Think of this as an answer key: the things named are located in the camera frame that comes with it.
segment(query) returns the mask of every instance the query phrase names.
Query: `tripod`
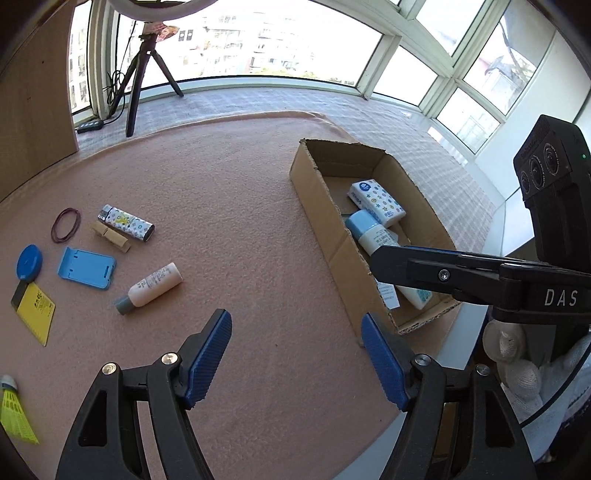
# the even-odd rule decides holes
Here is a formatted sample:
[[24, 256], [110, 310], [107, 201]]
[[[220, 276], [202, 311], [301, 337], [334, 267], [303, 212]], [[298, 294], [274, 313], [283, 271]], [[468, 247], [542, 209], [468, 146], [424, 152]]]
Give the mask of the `tripod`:
[[133, 58], [133, 60], [131, 60], [131, 63], [129, 64], [129, 68], [125, 73], [125, 77], [123, 78], [123, 82], [121, 83], [119, 90], [117, 90], [117, 94], [115, 95], [113, 105], [111, 105], [111, 109], [109, 110], [109, 116], [107, 117], [111, 118], [115, 114], [119, 102], [123, 98], [123, 95], [125, 95], [125, 89], [127, 88], [127, 84], [129, 83], [132, 75], [135, 72], [134, 85], [131, 89], [131, 101], [129, 103], [129, 112], [127, 114], [127, 128], [125, 130], [126, 137], [131, 137], [134, 134], [135, 116], [138, 113], [139, 94], [142, 90], [142, 81], [144, 80], [146, 67], [148, 66], [148, 61], [150, 60], [150, 57], [152, 57], [156, 61], [158, 67], [160, 67], [160, 70], [162, 70], [162, 73], [164, 73], [164, 76], [166, 77], [169, 84], [176, 92], [176, 94], [179, 97], [184, 96], [184, 93], [179, 88], [178, 83], [174, 80], [172, 74], [170, 73], [170, 70], [164, 63], [164, 60], [156, 51], [156, 39], [158, 38], [158, 35], [156, 33], [150, 33], [146, 35], [140, 35], [139, 37], [142, 40], [142, 43], [139, 47], [139, 52]]

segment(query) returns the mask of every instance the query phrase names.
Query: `yellow shuttlecock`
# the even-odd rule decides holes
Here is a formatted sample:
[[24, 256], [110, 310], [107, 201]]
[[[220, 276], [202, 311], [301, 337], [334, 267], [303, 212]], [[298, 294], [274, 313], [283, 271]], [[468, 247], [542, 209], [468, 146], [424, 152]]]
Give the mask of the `yellow shuttlecock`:
[[0, 408], [0, 423], [2, 423], [4, 430], [11, 436], [38, 445], [39, 440], [33, 433], [18, 400], [17, 383], [12, 377], [4, 375], [0, 378], [0, 388], [4, 390], [2, 408]]

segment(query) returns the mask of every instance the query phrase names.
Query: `power strip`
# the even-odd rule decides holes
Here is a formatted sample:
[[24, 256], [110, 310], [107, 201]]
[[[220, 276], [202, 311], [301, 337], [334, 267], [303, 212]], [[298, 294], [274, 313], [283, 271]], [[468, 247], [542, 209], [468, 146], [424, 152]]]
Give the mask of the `power strip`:
[[93, 130], [100, 130], [104, 126], [105, 126], [105, 122], [102, 121], [100, 118], [98, 118], [97, 120], [92, 120], [90, 122], [85, 122], [85, 123], [81, 124], [81, 126], [79, 126], [76, 129], [76, 132], [79, 134], [83, 134], [84, 132], [92, 132]]

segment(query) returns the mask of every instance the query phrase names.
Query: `screw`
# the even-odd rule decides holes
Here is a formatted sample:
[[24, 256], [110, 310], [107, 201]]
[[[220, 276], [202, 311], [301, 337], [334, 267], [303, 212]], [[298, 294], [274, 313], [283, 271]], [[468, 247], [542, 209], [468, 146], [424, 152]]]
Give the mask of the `screw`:
[[439, 280], [441, 281], [448, 281], [449, 277], [451, 276], [449, 273], [449, 270], [445, 270], [445, 268], [443, 270], [439, 271]]
[[491, 374], [491, 369], [488, 367], [488, 365], [478, 364], [476, 366], [476, 372], [483, 377], [488, 377]]
[[117, 370], [117, 365], [115, 365], [115, 364], [106, 364], [103, 367], [103, 373], [105, 375], [113, 374], [113, 373], [115, 373], [116, 370]]
[[162, 363], [164, 365], [172, 365], [175, 364], [178, 360], [178, 355], [176, 353], [167, 353], [166, 355], [162, 356]]
[[426, 367], [428, 364], [431, 363], [431, 357], [425, 355], [424, 353], [420, 353], [414, 358], [414, 362], [417, 365], [421, 365], [421, 367]]

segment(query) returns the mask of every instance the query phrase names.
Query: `pink carpet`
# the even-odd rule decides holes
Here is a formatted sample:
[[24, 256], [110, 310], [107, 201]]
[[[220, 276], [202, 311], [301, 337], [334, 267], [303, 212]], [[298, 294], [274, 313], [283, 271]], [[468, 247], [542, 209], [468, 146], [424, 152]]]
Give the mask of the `pink carpet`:
[[[146, 365], [175, 351], [217, 307], [232, 340], [204, 401], [190, 412], [217, 480], [330, 479], [390, 424], [388, 403], [358, 347], [329, 269], [288, 176], [300, 138], [354, 141], [320, 115], [245, 115], [169, 129], [68, 159], [0, 204], [0, 374], [14, 376], [41, 445], [17, 443], [41, 480], [53, 479], [72, 421], [109, 361]], [[90, 224], [105, 203], [156, 225], [123, 254]], [[82, 212], [68, 243], [117, 260], [101, 291], [58, 278], [64, 245], [50, 239], [66, 207]], [[43, 348], [10, 306], [20, 251], [37, 244], [37, 284], [56, 303]], [[127, 317], [111, 305], [174, 261], [184, 283]], [[413, 333], [435, 354], [454, 314]], [[146, 407], [144, 445], [164, 478]]]

